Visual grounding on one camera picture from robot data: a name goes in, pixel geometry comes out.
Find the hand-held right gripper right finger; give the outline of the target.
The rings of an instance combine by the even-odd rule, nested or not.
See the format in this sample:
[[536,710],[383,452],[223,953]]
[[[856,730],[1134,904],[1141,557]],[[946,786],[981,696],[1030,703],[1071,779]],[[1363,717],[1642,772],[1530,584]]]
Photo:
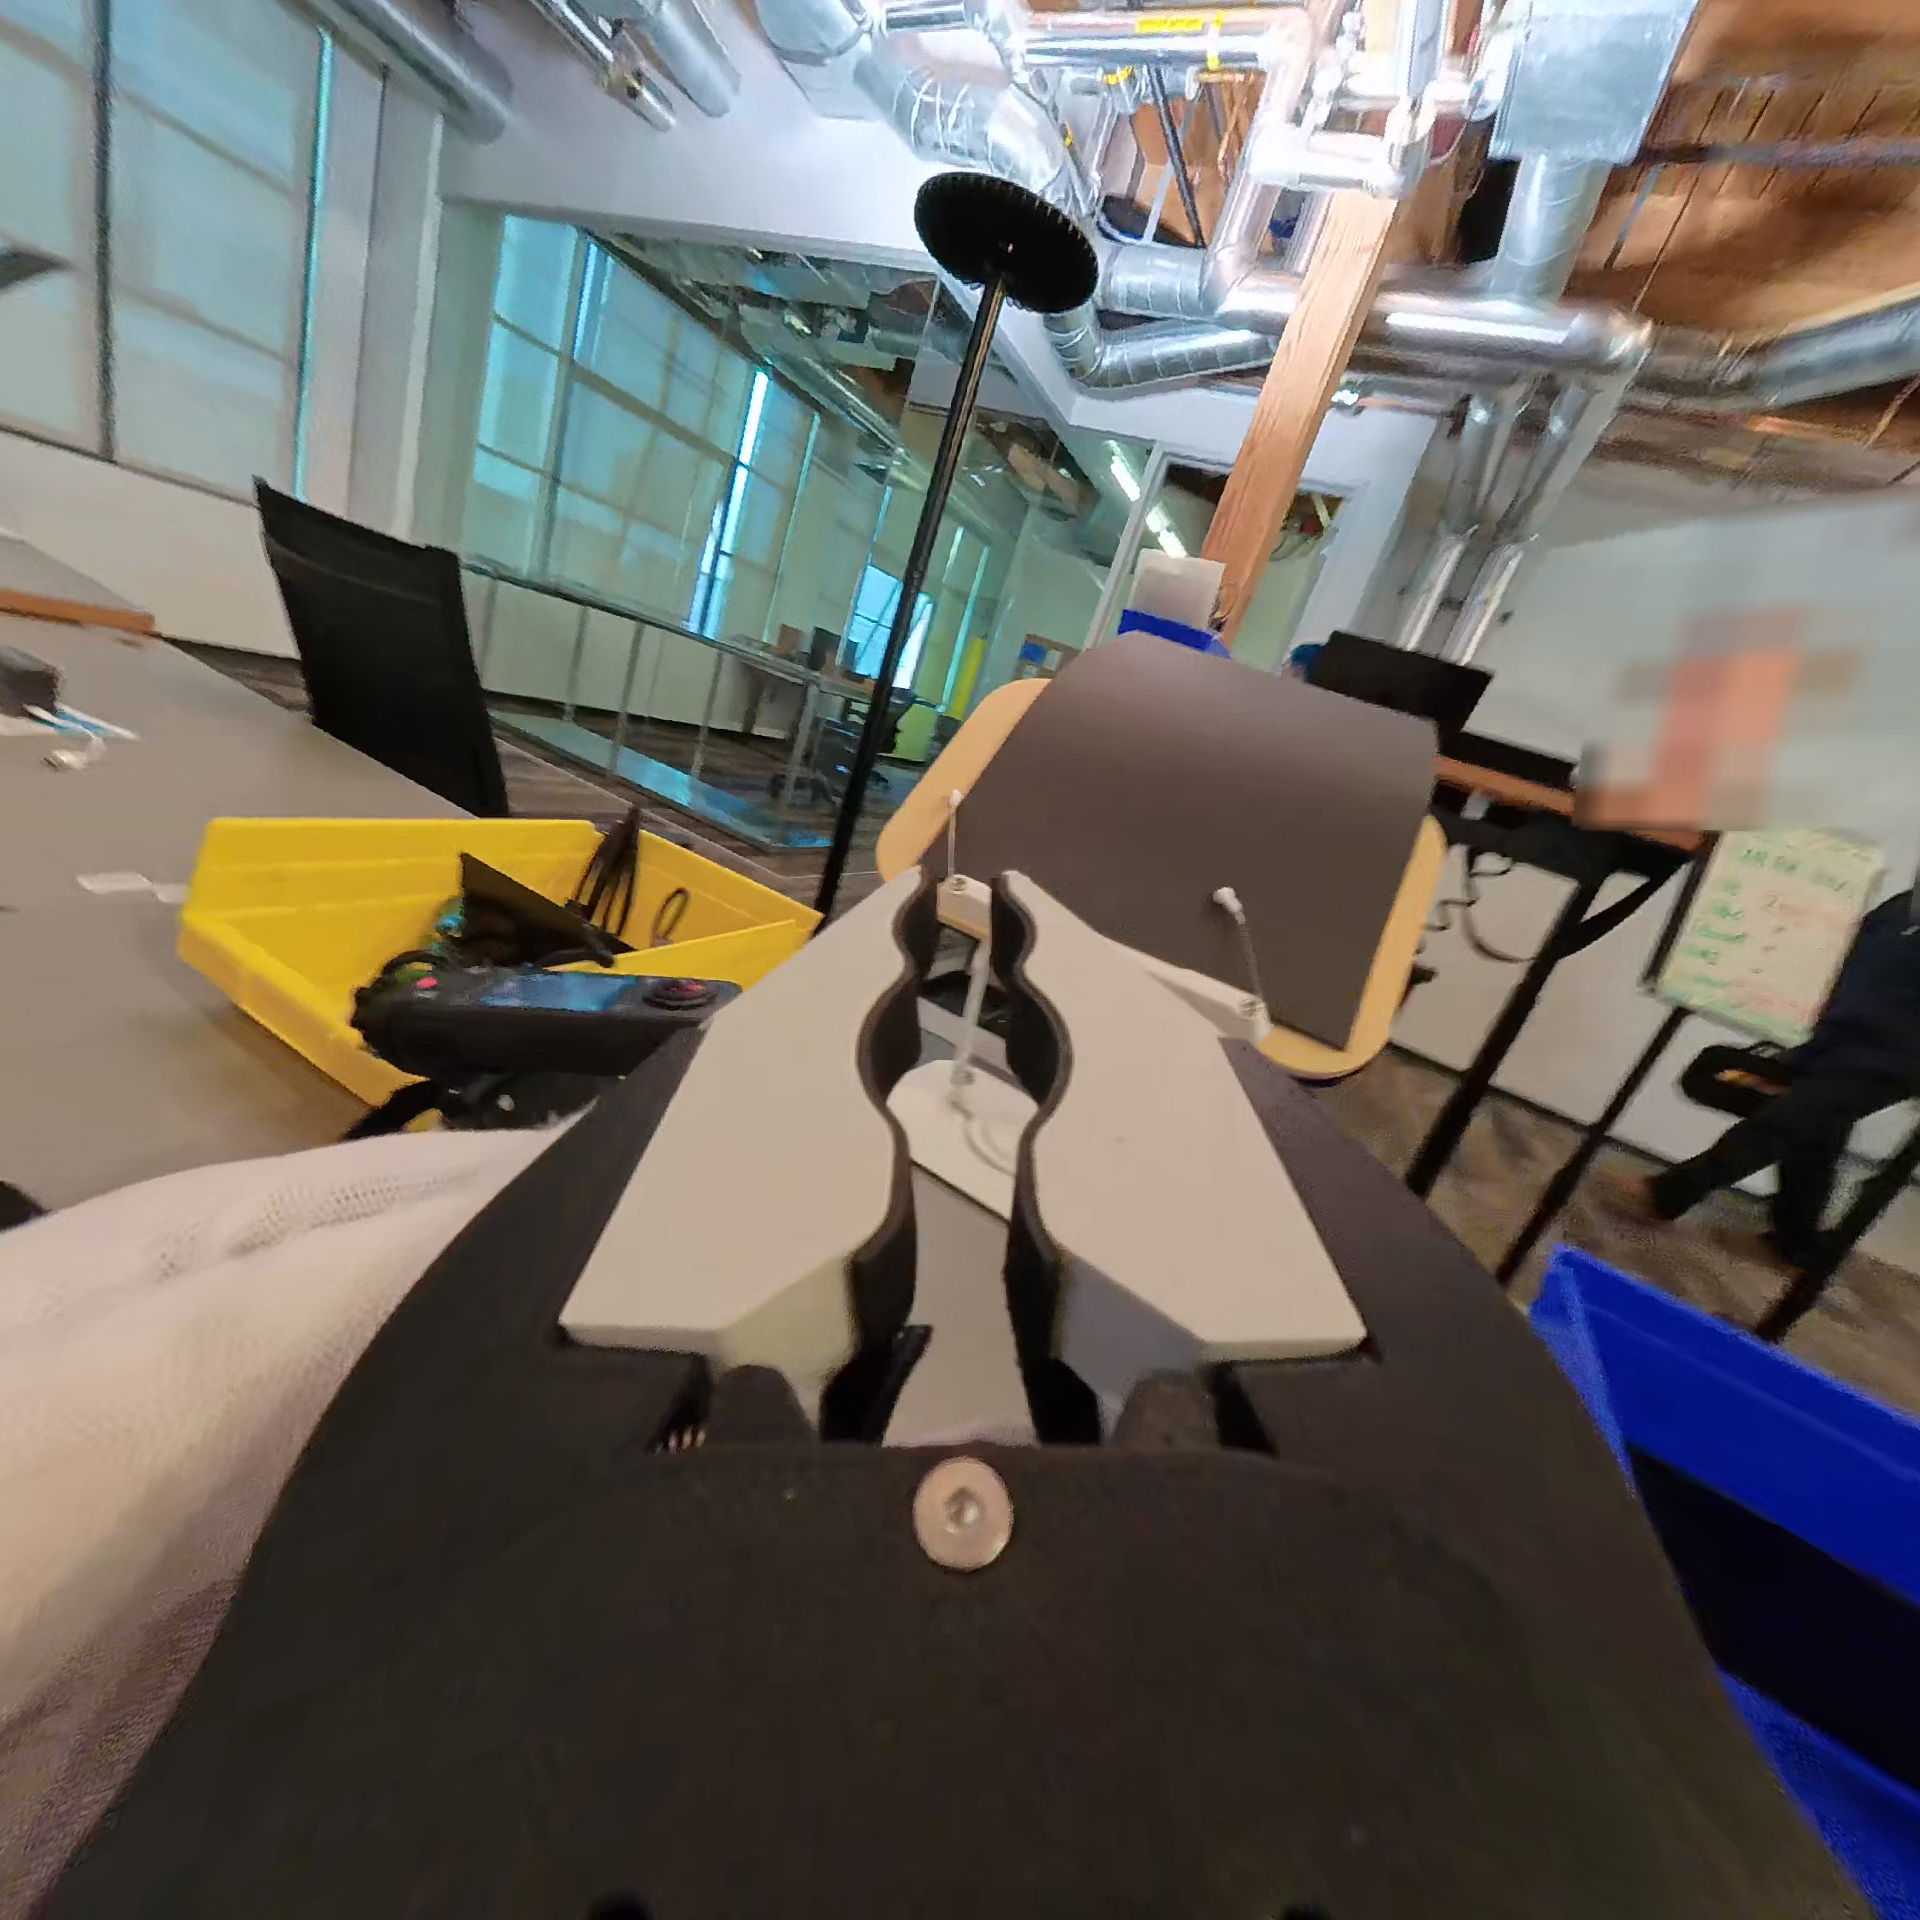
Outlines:
[[988,883],[1016,1141],[1002,1294],[1037,1440],[1148,1377],[1363,1357],[1370,1329],[1224,1043],[1037,877]]

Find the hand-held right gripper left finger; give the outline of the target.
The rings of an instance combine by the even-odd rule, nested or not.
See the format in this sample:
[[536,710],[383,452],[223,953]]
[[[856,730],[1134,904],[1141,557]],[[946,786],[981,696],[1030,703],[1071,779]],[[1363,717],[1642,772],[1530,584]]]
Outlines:
[[779,1370],[821,1440],[883,1440],[925,1350],[911,1148],[939,883],[890,877],[710,1016],[577,1287],[563,1336]]

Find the yellow plastic bin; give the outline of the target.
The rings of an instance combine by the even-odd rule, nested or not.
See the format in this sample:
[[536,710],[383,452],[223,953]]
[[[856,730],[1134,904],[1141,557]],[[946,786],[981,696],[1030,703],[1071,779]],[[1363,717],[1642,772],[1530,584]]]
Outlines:
[[[383,1064],[348,1016],[397,953],[438,946],[466,856],[563,904],[598,842],[591,821],[209,821],[181,960],[327,1085],[383,1106],[410,1071]],[[814,925],[800,897],[640,835],[612,974],[758,988]]]

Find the blue plastic bin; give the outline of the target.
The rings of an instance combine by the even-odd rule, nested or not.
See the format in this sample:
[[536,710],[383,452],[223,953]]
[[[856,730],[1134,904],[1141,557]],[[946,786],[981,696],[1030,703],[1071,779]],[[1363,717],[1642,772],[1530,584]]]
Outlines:
[[1885,1920],[1920,1913],[1920,1426],[1558,1245],[1530,1329],[1635,1482],[1788,1795]]

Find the person's left hand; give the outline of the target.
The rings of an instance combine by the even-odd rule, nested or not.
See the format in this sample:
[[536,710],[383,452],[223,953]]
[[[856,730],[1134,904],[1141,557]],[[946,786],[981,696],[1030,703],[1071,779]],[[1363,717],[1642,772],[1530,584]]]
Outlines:
[[327,1398],[570,1120],[132,1183],[0,1245],[0,1899],[174,1718]]

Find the black bin divider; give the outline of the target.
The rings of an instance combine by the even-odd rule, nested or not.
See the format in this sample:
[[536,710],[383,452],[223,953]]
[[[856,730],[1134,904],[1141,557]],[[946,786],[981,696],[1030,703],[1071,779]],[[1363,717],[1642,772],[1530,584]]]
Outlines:
[[459,856],[459,932],[466,967],[612,967],[633,953],[584,911],[515,883],[508,870]]

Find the black office chair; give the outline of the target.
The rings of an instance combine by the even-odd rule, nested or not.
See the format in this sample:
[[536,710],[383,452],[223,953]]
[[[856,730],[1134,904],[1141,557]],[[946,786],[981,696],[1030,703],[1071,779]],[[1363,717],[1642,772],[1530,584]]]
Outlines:
[[508,821],[508,772],[452,550],[397,543],[250,480],[264,563],[306,675],[306,717],[410,786]]

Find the black monitor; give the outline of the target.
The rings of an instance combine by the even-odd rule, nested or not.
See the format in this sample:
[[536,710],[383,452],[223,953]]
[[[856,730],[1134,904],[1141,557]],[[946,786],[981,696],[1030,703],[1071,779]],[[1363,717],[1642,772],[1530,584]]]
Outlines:
[[1350,696],[1370,710],[1398,710],[1398,717],[1426,717],[1440,751],[1454,751],[1454,737],[1468,730],[1489,682],[1496,682],[1489,668],[1412,654],[1412,647],[1363,640],[1363,633],[1329,633],[1308,661],[1308,689],[1329,689],[1329,696]]

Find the white and blue container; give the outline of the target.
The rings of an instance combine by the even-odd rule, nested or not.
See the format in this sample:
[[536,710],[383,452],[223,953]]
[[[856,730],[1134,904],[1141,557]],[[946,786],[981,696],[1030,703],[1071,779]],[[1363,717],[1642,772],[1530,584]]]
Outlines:
[[1210,563],[1210,557],[1141,550],[1113,633],[1155,633],[1155,640],[1176,640],[1190,654],[1231,654],[1217,640],[1217,584],[1224,584],[1224,563]]

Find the whiteboard on easel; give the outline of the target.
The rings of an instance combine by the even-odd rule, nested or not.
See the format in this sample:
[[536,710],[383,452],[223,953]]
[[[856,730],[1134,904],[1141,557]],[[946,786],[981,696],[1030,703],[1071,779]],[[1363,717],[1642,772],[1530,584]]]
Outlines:
[[1642,988],[1746,1043],[1809,1043],[1885,856],[1823,828],[1725,828],[1697,849]]

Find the black floor lamp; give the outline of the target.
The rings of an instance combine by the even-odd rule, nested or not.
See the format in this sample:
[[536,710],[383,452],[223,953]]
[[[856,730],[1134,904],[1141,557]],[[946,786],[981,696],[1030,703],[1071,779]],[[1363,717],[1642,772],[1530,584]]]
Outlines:
[[932,174],[911,202],[911,223],[918,223],[918,243],[932,250],[932,264],[953,285],[974,285],[974,327],[967,327],[967,355],[960,355],[960,376],[953,376],[953,397],[946,397],[946,431],[939,431],[939,452],[932,452],[925,508],[918,508],[918,529],[911,529],[911,550],[904,550],[897,619],[890,619],[890,640],[883,640],[883,661],[877,661],[870,717],[856,730],[849,786],[842,786],[842,807],[835,807],[835,842],[828,842],[828,870],[821,870],[821,890],[814,890],[821,925],[835,918],[835,897],[842,897],[842,877],[849,877],[856,814],[863,814],[863,793],[870,793],[870,772],[877,772],[877,751],[883,751],[883,730],[890,730],[897,661],[904,661],[918,591],[925,591],[925,563],[932,563],[932,543],[939,543],[939,515],[946,515],[946,494],[953,494],[953,473],[960,473],[960,452],[967,452],[974,397],[981,397],[981,376],[988,376],[988,355],[995,355],[995,320],[1002,320],[1002,306],[1050,320],[1050,313],[1085,306],[1092,285],[1099,285],[1092,237],[1023,181]]

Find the silver ceiling ducts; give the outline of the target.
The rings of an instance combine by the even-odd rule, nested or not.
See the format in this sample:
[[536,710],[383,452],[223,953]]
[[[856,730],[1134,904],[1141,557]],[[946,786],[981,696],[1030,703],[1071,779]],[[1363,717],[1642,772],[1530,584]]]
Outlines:
[[1064,83],[1252,77],[1217,230],[1197,250],[1113,243],[1099,285],[1050,313],[1050,355],[1078,390],[1183,390],[1273,362],[1301,278],[1266,257],[1280,195],[1363,195],[1398,209],[1433,167],[1440,125],[1482,125],[1517,160],[1496,257],[1461,285],[1384,285],[1357,348],[1405,376],[1621,369],[1628,327],[1558,306],[1572,250],[1614,167],[1670,90],[1690,7],[1496,7],[1475,56],[1447,56],[1447,7],[1405,7],[1384,56],[1363,7],[751,7],[779,70],[828,118],[877,118],[918,160],[1016,181],[1092,223]]

